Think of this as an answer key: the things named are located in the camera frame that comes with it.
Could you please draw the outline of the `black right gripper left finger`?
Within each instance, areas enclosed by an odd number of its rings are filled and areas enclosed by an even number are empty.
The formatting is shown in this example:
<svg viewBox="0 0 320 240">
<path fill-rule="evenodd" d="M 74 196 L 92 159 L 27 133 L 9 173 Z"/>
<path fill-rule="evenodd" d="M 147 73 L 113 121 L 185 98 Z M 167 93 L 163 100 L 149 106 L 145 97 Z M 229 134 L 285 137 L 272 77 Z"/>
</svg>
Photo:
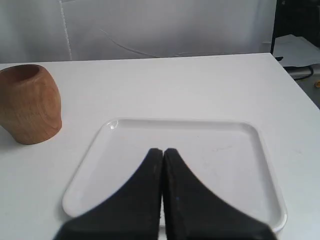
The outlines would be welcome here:
<svg viewBox="0 0 320 240">
<path fill-rule="evenodd" d="M 111 197 L 64 223 L 56 240 L 156 240 L 162 203 L 163 152 L 151 148 Z"/>
</svg>

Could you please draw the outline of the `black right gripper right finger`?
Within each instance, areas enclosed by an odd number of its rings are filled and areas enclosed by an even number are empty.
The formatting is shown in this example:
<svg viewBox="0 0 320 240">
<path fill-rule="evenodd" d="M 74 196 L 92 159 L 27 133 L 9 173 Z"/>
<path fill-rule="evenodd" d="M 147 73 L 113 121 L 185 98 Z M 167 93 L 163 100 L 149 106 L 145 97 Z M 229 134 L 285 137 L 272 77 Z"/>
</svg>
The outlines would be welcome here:
<svg viewBox="0 0 320 240">
<path fill-rule="evenodd" d="M 169 240 L 275 240 L 271 228 L 210 191 L 179 152 L 163 156 L 162 195 Z"/>
</svg>

